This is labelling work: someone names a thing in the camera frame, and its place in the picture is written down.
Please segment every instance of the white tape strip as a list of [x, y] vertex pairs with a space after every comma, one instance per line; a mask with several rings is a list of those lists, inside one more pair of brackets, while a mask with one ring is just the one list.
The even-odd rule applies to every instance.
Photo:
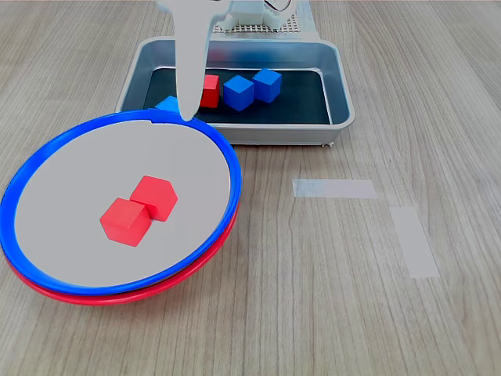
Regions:
[[377, 198], [370, 180], [294, 179], [295, 197]]
[[439, 278], [423, 227], [415, 208], [390, 208], [391, 217], [411, 278]]

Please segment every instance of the red plate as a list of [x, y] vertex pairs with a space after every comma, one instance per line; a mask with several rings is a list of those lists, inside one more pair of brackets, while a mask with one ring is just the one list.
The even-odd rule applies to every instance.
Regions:
[[231, 222], [228, 227], [226, 227], [225, 231], [222, 235], [215, 241], [212, 246], [207, 249], [207, 251], [201, 255], [194, 263], [187, 266], [185, 269], [181, 270], [179, 273], [174, 276], [167, 278], [159, 282], [158, 284], [154, 284], [153, 286], [149, 286], [137, 291], [126, 292], [123, 294], [115, 294], [115, 295], [104, 295], [104, 296], [79, 296], [79, 295], [69, 295], [62, 294], [55, 291], [45, 290], [43, 287], [38, 286], [37, 284], [32, 283], [30, 280], [27, 280], [20, 274], [7, 260], [8, 264], [14, 271], [14, 273], [28, 286], [38, 291], [39, 293], [48, 296], [49, 298], [59, 300], [61, 302], [66, 302], [70, 304], [77, 304], [81, 306], [113, 306], [117, 304], [125, 304], [136, 302], [138, 300], [146, 299], [152, 297], [156, 294], [159, 294], [163, 291], [168, 290], [171, 287], [174, 287], [176, 284], [183, 282], [185, 279], [191, 277], [194, 273], [196, 273], [202, 266], [209, 262], [212, 257], [218, 253], [219, 248], [225, 243], [229, 234], [232, 231], [233, 225], [235, 224], [236, 217], [238, 216], [238, 207], [236, 209], [235, 215], [233, 216]]

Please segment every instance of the white plate surface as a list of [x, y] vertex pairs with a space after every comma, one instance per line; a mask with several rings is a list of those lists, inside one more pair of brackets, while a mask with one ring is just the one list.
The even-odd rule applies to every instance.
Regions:
[[[109, 240], [100, 217], [144, 175], [169, 180], [178, 203], [137, 247]], [[126, 284], [198, 249], [222, 220], [229, 193], [228, 164], [203, 133], [149, 121], [108, 125], [77, 137], [34, 173], [18, 204], [17, 241], [37, 268], [68, 284]]]

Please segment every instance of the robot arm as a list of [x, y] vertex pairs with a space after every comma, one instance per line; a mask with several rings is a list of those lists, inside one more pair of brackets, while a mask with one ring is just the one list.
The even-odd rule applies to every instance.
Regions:
[[156, 0], [157, 7], [172, 14], [175, 34], [175, 74], [178, 106], [184, 121], [198, 111], [204, 90], [207, 53], [214, 25], [225, 30], [236, 24], [284, 25], [295, 12], [297, 0]]

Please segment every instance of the tray rim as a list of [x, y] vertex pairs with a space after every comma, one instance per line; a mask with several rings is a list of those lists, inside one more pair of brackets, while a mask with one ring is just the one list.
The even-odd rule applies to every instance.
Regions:
[[[124, 85], [121, 90], [121, 94], [118, 99], [117, 106], [115, 108], [116, 112], [121, 112], [121, 108], [124, 105], [125, 97], [130, 89], [130, 85], [132, 82], [132, 78], [134, 77], [135, 73], [135, 67], [137, 67], [137, 63], [139, 61], [139, 57], [141, 56], [141, 53], [143, 49], [149, 44], [157, 41], [169, 41], [169, 42], [175, 42], [175, 37], [167, 37], [167, 36], [160, 36], [160, 37], [152, 37], [152, 38], [147, 38], [143, 41], [141, 41], [138, 44], [138, 48], [136, 49], [134, 58], [129, 66], [127, 77], [124, 81]], [[247, 129], [247, 130], [266, 130], [266, 131], [298, 131], [298, 130], [308, 130], [308, 131], [340, 131], [341, 129], [347, 128], [353, 121], [355, 120], [355, 109], [353, 107], [353, 102], [351, 100], [351, 95], [348, 90], [348, 82], [346, 80], [346, 76], [344, 74], [344, 67], [341, 61], [341, 55], [339, 53], [339, 49], [336, 47], [336, 45], [332, 42], [320, 39], [320, 38], [314, 38], [314, 39], [300, 39], [300, 38], [280, 38], [280, 39], [271, 39], [271, 38], [221, 38], [221, 37], [216, 37], [212, 36], [211, 37], [211, 42], [222, 42], [222, 43], [230, 43], [230, 42], [239, 42], [239, 43], [297, 43], [297, 44], [320, 44], [320, 45], [325, 45], [332, 49], [336, 55], [336, 60], [337, 60], [337, 65], [339, 69], [339, 75], [341, 77], [341, 82], [343, 84], [343, 90], [344, 90], [344, 96], [346, 98], [346, 102], [348, 105], [348, 119], [343, 121], [340, 124], [328, 124], [328, 125], [317, 125], [317, 124], [267, 124], [267, 123], [261, 123], [261, 124], [242, 124], [242, 123], [208, 123], [209, 125], [218, 128], [218, 129]]]

